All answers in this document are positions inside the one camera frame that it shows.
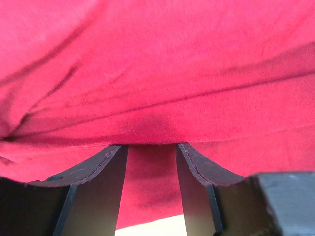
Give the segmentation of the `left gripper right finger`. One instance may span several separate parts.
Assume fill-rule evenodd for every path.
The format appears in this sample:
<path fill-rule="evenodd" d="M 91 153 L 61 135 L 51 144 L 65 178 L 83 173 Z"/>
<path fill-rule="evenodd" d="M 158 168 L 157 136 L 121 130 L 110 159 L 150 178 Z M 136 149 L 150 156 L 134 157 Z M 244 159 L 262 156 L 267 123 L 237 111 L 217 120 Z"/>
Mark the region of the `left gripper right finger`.
<path fill-rule="evenodd" d="M 197 152 L 176 147 L 189 236 L 312 236 L 314 172 L 237 175 Z"/>

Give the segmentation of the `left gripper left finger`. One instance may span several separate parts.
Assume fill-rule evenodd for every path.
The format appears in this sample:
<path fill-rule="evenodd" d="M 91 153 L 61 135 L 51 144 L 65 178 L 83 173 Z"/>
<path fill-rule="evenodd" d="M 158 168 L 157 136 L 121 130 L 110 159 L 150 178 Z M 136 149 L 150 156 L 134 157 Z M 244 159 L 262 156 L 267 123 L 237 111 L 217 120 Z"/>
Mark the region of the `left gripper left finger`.
<path fill-rule="evenodd" d="M 128 147 L 100 153 L 47 178 L 0 179 L 3 236 L 112 236 L 115 233 Z"/>

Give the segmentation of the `dark red t shirt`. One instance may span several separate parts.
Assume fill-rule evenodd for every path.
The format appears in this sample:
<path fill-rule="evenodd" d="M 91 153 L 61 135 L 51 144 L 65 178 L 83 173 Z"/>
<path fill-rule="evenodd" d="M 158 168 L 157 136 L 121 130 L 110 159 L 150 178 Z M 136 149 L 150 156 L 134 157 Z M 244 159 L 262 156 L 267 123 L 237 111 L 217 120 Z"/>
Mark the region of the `dark red t shirt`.
<path fill-rule="evenodd" d="M 129 144 L 124 228 L 182 213 L 180 142 L 240 175 L 314 170 L 314 1 L 1 1 L 1 176 Z"/>

